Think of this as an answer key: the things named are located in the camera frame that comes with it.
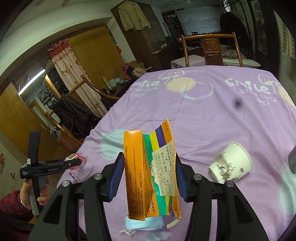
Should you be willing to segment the person's left hand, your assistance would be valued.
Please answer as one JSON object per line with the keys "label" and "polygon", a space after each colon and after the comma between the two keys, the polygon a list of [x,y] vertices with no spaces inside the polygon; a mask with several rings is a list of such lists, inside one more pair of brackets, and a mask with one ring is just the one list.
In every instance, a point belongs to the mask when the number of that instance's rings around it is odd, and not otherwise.
{"label": "person's left hand", "polygon": [[[29,199],[29,189],[31,188],[32,184],[33,182],[31,179],[26,180],[23,182],[22,188],[20,190],[21,203],[29,210],[32,210],[32,206]],[[49,184],[51,184],[51,181],[47,179],[45,187],[40,191],[40,196],[37,198],[37,201],[41,206],[45,206],[51,197],[50,190],[48,187]]]}

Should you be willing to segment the maroon left sleeve forearm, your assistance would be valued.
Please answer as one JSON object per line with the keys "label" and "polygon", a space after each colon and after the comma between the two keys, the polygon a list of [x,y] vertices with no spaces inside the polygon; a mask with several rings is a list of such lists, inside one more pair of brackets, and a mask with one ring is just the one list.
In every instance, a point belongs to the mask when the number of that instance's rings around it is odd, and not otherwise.
{"label": "maroon left sleeve forearm", "polygon": [[29,222],[33,217],[31,211],[22,205],[19,190],[14,190],[2,198],[0,209],[1,214],[5,214],[7,217],[15,220]]}

